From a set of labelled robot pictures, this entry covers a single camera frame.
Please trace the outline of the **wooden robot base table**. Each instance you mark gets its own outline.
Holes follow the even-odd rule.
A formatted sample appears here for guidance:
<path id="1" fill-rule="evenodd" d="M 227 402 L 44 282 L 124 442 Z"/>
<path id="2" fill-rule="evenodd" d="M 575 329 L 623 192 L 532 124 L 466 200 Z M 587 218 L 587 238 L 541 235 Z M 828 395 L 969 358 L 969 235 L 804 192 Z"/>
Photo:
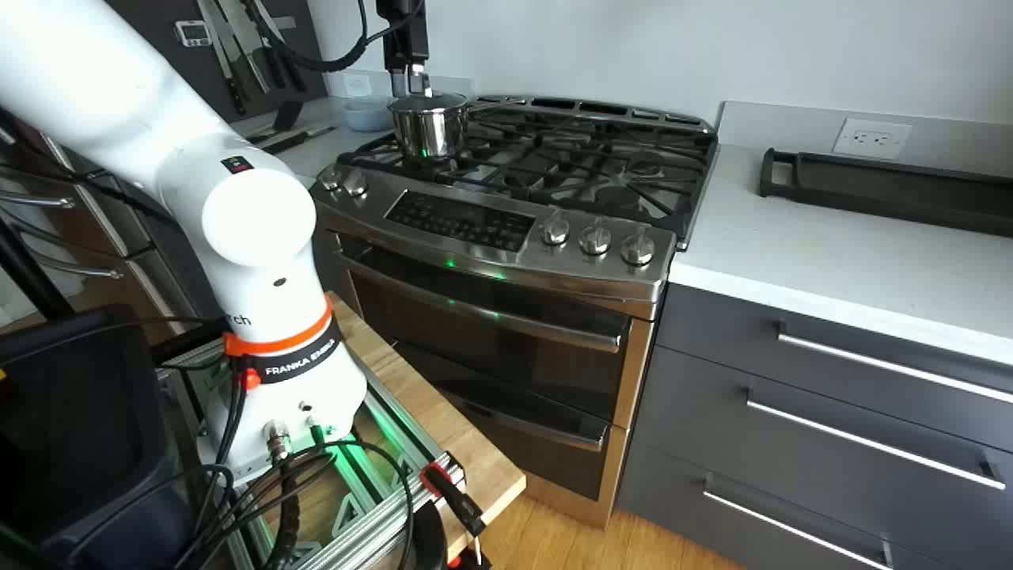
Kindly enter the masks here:
<path id="1" fill-rule="evenodd" d="M 418 570 L 410 545 L 454 564 L 526 489 L 526 475 L 346 299 L 336 322 L 366 376 L 355 428 L 290 440 L 289 489 L 277 475 L 235 489 L 181 570 L 265 570 L 290 501 L 297 539 L 276 570 Z"/>

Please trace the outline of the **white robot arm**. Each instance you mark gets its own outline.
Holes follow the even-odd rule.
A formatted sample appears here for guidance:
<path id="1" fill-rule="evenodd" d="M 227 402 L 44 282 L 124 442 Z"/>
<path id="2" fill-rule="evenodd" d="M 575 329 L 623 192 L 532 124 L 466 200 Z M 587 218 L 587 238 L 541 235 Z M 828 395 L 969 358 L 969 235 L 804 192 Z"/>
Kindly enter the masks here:
<path id="1" fill-rule="evenodd" d="M 235 133 L 104 0 L 0 0 L 0 105 L 153 197 L 191 240 L 231 332 L 244 405 L 211 419 L 224 462 L 268 468 L 268 438 L 341 438 L 366 379 L 314 261 L 297 175 Z"/>

